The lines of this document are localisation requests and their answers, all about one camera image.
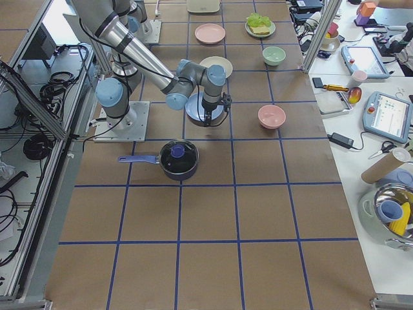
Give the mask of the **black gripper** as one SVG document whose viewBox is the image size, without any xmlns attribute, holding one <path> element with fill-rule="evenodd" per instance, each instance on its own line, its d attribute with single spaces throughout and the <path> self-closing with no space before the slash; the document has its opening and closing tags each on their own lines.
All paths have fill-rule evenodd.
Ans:
<svg viewBox="0 0 413 310">
<path fill-rule="evenodd" d="M 202 99 L 201 105 L 204 110 L 204 126 L 210 127 L 211 122 L 220 117 L 221 110 L 216 101 L 209 102 L 205 98 Z"/>
</svg>

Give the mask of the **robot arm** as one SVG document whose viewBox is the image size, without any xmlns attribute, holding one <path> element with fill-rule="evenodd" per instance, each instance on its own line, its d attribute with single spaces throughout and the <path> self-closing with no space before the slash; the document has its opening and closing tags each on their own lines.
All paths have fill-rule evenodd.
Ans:
<svg viewBox="0 0 413 310">
<path fill-rule="evenodd" d="M 171 109 L 183 109 L 194 89 L 201 86 L 204 88 L 201 106 L 205 127 L 211 126 L 212 113 L 218 106 L 229 112 L 232 100 L 223 92 L 225 69 L 220 65 L 207 68 L 183 59 L 175 73 L 169 71 L 129 27 L 131 17 L 139 21 L 146 19 L 144 12 L 135 14 L 134 9 L 139 7 L 135 1 L 72 1 L 72 5 L 85 34 L 137 66 L 165 95 L 165 102 Z"/>
<path fill-rule="evenodd" d="M 144 1 L 114 1 L 113 9 L 118 14 L 122 24 L 138 39 L 145 39 L 152 33 Z"/>
</svg>

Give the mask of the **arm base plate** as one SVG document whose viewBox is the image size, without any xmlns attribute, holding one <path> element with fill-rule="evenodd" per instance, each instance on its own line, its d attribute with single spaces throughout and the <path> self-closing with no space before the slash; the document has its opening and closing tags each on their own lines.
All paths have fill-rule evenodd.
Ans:
<svg viewBox="0 0 413 310">
<path fill-rule="evenodd" d="M 144 142 L 150 102 L 130 101 L 129 106 L 128 114 L 114 128 L 111 125 L 115 125 L 117 120 L 107 118 L 101 108 L 99 117 L 105 120 L 97 123 L 93 141 L 96 143 Z"/>
<path fill-rule="evenodd" d="M 161 34 L 162 20 L 147 19 L 144 23 L 141 23 L 143 30 L 143 42 L 147 45 L 155 45 L 159 43 Z"/>
</svg>

